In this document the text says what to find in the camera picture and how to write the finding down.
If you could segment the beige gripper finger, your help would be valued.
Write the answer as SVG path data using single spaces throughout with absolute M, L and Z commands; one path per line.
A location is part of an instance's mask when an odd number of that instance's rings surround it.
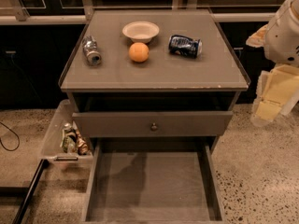
M 299 102 L 299 68 L 278 63 L 270 72 L 262 71 L 250 121 L 254 126 L 270 124 L 278 115 L 287 116 Z
M 267 30 L 267 25 L 258 29 L 255 33 L 250 35 L 246 40 L 246 45 L 254 48 L 261 48 L 264 46 L 264 37 Z

